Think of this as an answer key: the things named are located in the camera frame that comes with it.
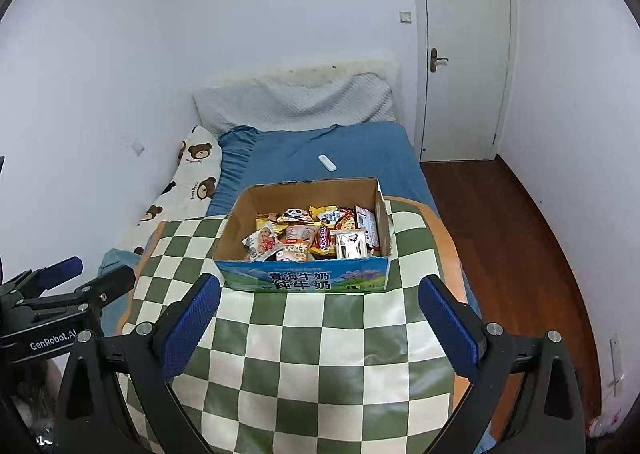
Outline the blue bed sheet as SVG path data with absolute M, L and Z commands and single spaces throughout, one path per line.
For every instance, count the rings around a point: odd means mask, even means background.
M 456 378 L 418 305 L 442 252 L 420 212 L 433 198 L 404 131 L 238 127 L 219 144 L 222 185 L 207 217 L 167 226 L 136 289 L 106 309 L 104 331 L 155 320 L 186 293 L 249 185 L 376 178 L 394 229 L 384 291 L 301 292 L 294 275 L 275 293 L 224 289 L 172 387 L 218 453 L 424 452 L 454 408 Z

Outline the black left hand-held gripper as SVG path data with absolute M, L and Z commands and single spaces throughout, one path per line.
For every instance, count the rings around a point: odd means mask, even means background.
M 77 256 L 1 282 L 1 437 L 17 453 L 51 453 L 60 375 L 49 361 L 70 352 L 87 331 L 101 337 L 103 309 L 134 287 L 119 266 L 65 294 L 55 289 L 84 271 Z

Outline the Franzzi chocolate cookie pack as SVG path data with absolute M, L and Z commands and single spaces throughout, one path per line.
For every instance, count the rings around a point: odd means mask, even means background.
M 365 229 L 343 229 L 331 232 L 338 259 L 362 259 L 368 257 Z

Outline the panda snack bag in box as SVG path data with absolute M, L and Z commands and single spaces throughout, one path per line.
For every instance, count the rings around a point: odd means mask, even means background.
M 287 223 L 288 225 L 308 225 L 313 222 L 314 219 L 309 211 L 297 207 L 288 208 L 277 217 L 277 223 Z

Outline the red white long snack pack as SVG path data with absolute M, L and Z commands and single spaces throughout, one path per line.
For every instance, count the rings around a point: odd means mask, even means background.
M 355 217 L 357 228 L 364 231 L 368 250 L 372 253 L 378 253 L 381 250 L 381 245 L 374 212 L 369 208 L 356 205 Z

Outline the small red meat snack packet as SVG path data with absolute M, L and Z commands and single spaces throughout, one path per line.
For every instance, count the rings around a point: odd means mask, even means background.
M 270 228 L 265 227 L 255 231 L 242 240 L 249 261 L 265 261 L 282 247 L 279 237 Z

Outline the white door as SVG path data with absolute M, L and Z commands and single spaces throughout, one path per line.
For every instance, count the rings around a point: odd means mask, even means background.
M 423 162 L 487 161 L 498 150 L 511 92 L 516 0 L 418 0 Z

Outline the white remote control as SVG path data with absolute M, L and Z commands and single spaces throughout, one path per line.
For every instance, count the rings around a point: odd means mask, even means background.
M 319 162 L 329 171 L 337 170 L 336 165 L 324 154 L 318 156 Z

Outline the orange panda sunflower seed bag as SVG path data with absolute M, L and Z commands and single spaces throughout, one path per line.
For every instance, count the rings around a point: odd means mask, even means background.
M 309 245 L 306 242 L 283 241 L 277 251 L 277 261 L 306 261 L 309 259 Z

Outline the blue milk cardboard box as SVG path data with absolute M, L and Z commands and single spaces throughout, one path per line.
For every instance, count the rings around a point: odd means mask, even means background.
M 378 179 L 253 185 L 224 219 L 213 259 L 240 291 L 383 292 L 390 216 Z

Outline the bear print pillow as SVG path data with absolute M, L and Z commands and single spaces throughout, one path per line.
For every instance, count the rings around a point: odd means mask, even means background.
M 118 248 L 142 254 L 161 221 L 200 218 L 206 214 L 221 174 L 222 150 L 216 138 L 195 126 L 182 141 L 178 167 L 160 196 L 129 230 Z

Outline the pale pink snack bag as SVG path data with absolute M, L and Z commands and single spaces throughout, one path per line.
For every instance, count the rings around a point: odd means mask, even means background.
M 287 241 L 314 243 L 314 238 L 319 230 L 318 225 L 307 223 L 306 225 L 289 225 L 285 229 L 284 238 Z

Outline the green white checkered mat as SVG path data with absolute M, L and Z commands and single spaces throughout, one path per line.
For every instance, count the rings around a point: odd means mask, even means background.
M 382 293 L 223 289 L 184 372 L 183 410 L 219 453 L 421 453 L 465 392 L 418 304 L 428 274 L 459 299 L 454 243 L 427 207 L 390 197 Z

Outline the yellow mushroom chip bag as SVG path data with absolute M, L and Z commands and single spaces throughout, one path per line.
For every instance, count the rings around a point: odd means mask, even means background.
M 276 213 L 259 215 L 256 217 L 255 223 L 257 231 L 268 227 L 277 235 L 281 235 L 288 227 L 288 223 L 281 221 L 280 215 Z

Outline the yellow Korean noodle bag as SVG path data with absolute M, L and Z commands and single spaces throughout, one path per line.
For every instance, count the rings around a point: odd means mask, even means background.
M 334 231 L 356 228 L 355 211 L 336 205 L 309 207 L 309 214 L 318 230 L 310 247 L 314 258 L 335 258 L 336 245 Z

